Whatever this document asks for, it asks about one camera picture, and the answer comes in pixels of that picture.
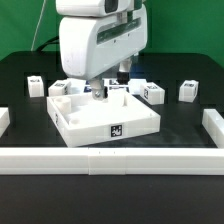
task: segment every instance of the black table surface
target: black table surface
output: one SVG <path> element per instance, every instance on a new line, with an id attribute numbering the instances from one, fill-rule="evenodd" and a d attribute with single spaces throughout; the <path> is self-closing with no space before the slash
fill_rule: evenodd
<path id="1" fill-rule="evenodd" d="M 56 80 L 66 79 L 56 53 L 17 52 L 0 62 L 0 106 L 9 108 L 11 124 L 0 139 L 3 147 L 66 147 L 51 121 L 46 97 L 30 98 L 27 76 L 40 75 L 45 96 Z M 105 73 L 110 77 L 111 71 Z M 202 126 L 205 108 L 224 111 L 224 69 L 201 54 L 146 54 L 133 65 L 131 78 L 145 78 L 165 89 L 165 104 L 150 106 L 161 115 L 160 132 L 88 147 L 216 147 Z M 184 80 L 199 81 L 193 103 L 178 101 Z"/>
<path id="2" fill-rule="evenodd" d="M 55 80 L 66 78 L 55 53 L 17 52 L 0 62 L 0 106 L 9 107 L 11 119 L 0 147 L 65 147 L 46 98 L 29 98 L 30 75 L 42 76 L 46 93 Z M 92 146 L 216 147 L 201 125 L 204 108 L 224 111 L 224 70 L 211 58 L 146 54 L 131 77 L 166 90 L 165 104 L 151 106 L 161 115 L 161 131 Z M 194 103 L 177 100 L 184 80 L 200 82 Z M 224 220 L 223 189 L 223 176 L 6 175 L 0 176 L 0 223 L 218 224 Z"/>

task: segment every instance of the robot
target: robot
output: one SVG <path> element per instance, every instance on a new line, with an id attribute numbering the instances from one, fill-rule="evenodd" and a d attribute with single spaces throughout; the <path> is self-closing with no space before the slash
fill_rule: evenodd
<path id="1" fill-rule="evenodd" d="M 56 0 L 65 17 L 59 38 L 64 72 L 87 80 L 96 100 L 107 98 L 102 73 L 120 64 L 117 81 L 129 81 L 132 56 L 147 43 L 144 0 Z"/>

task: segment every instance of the white plastic piece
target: white plastic piece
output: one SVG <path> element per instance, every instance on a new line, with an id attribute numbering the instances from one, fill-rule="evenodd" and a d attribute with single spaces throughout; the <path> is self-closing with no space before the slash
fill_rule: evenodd
<path id="1" fill-rule="evenodd" d="M 192 103 L 198 93 L 199 82 L 195 80 L 186 80 L 180 87 L 179 101 Z"/>
<path id="2" fill-rule="evenodd" d="M 67 80 L 57 80 L 52 86 L 48 88 L 49 96 L 63 96 L 69 94 L 69 88 L 71 81 Z"/>
<path id="3" fill-rule="evenodd" d="M 224 148 L 224 119 L 215 109 L 204 109 L 202 125 L 218 148 Z"/>
<path id="4" fill-rule="evenodd" d="M 88 148 L 0 149 L 0 174 L 89 174 Z"/>
<path id="5" fill-rule="evenodd" d="M 224 175 L 224 150 L 0 148 L 0 174 Z"/>
<path id="6" fill-rule="evenodd" d="M 141 84 L 140 96 L 151 105 L 164 104 L 165 90 L 154 82 Z"/>
<path id="7" fill-rule="evenodd" d="M 79 80 L 74 78 L 68 78 L 67 80 L 69 80 L 71 83 L 68 89 L 69 95 L 84 92 L 86 80 Z"/>
<path id="8" fill-rule="evenodd" d="M 56 0 L 56 9 L 61 15 L 102 17 L 126 10 L 130 1 L 118 0 L 117 8 L 108 13 L 105 0 Z"/>
<path id="9" fill-rule="evenodd" d="M 110 90 L 108 92 L 108 104 L 112 110 L 125 105 L 124 89 Z"/>
<path id="10" fill-rule="evenodd" d="M 44 84 L 41 76 L 27 77 L 30 97 L 44 96 Z"/>
<path id="11" fill-rule="evenodd" d="M 9 124 L 9 110 L 8 108 L 2 107 L 0 108 L 0 137 L 3 135 Z"/>
<path id="12" fill-rule="evenodd" d="M 54 99 L 54 103 L 62 114 L 71 113 L 72 104 L 69 97 L 57 97 Z"/>
<path id="13" fill-rule="evenodd" d="M 135 19 L 140 22 L 136 22 L 138 26 L 130 32 L 124 31 L 118 37 L 97 43 L 99 33 L 114 28 L 119 22 L 117 15 L 63 18 L 59 31 L 60 50 L 62 67 L 68 77 L 91 80 L 145 48 L 147 14 L 144 5 L 133 12 Z"/>
<path id="14" fill-rule="evenodd" d="M 70 114 L 59 111 L 55 97 L 47 98 L 48 113 L 68 147 L 159 132 L 160 115 L 128 92 L 119 94 L 122 101 L 114 105 L 113 94 L 104 101 L 94 100 L 91 93 L 66 96 Z"/>
<path id="15" fill-rule="evenodd" d="M 89 150 L 89 175 L 124 175 L 126 173 L 126 150 Z"/>
<path id="16" fill-rule="evenodd" d="M 129 93 L 133 95 L 140 95 L 140 86 L 146 83 L 146 79 L 131 79 L 128 82 Z"/>

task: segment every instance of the white foam block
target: white foam block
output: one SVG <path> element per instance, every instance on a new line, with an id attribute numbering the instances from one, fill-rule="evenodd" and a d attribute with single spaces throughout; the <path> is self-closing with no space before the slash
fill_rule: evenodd
<path id="1" fill-rule="evenodd" d="M 63 96 L 69 94 L 71 85 L 70 80 L 57 80 L 52 86 L 48 88 L 49 96 Z"/>
<path id="2" fill-rule="evenodd" d="M 0 108 L 0 137 L 10 124 L 8 108 Z"/>
<path id="3" fill-rule="evenodd" d="M 151 105 L 164 104 L 165 90 L 149 82 L 140 85 L 140 96 Z"/>
<path id="4" fill-rule="evenodd" d="M 41 76 L 27 77 L 30 97 L 44 96 L 44 84 Z"/>
<path id="5" fill-rule="evenodd" d="M 199 82 L 195 80 L 186 80 L 180 87 L 179 101 L 192 103 L 198 93 Z"/>
<path id="6" fill-rule="evenodd" d="M 202 125 L 218 148 L 224 148 L 224 119 L 215 109 L 204 109 Z"/>

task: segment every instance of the green wall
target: green wall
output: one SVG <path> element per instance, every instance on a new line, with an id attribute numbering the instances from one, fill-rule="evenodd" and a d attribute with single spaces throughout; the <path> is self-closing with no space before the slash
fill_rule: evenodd
<path id="1" fill-rule="evenodd" d="M 30 50 L 43 0 L 0 0 L 0 59 Z M 209 55 L 224 67 L 224 1 L 147 0 L 149 41 L 145 52 Z M 58 35 L 61 17 L 48 0 L 37 44 Z"/>

